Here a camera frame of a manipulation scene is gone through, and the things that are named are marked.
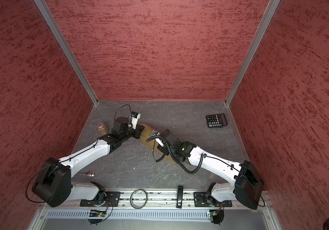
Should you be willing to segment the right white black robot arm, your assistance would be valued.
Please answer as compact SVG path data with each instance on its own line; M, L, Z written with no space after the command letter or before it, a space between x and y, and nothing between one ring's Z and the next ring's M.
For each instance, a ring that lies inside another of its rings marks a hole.
M223 178L225 184L212 183L206 193L209 203L220 203L236 199L249 209L264 207L262 192L264 182L256 167L245 160L243 163L232 162L206 152L194 143L177 139L168 129L156 136L149 137L146 142L154 140L158 143L162 156L170 156L188 174L194 174L201 168Z

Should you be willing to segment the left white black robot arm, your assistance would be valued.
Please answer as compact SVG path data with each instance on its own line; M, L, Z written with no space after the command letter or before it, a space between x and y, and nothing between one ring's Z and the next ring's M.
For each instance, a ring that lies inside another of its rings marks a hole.
M128 139L140 139L144 129L143 125L136 125L126 117L115 119L111 133L97 138L88 147L59 160L46 160L36 174L32 192L52 208L70 200L86 200L96 207L107 205L103 186L96 182L73 183L72 178L89 164L111 154Z

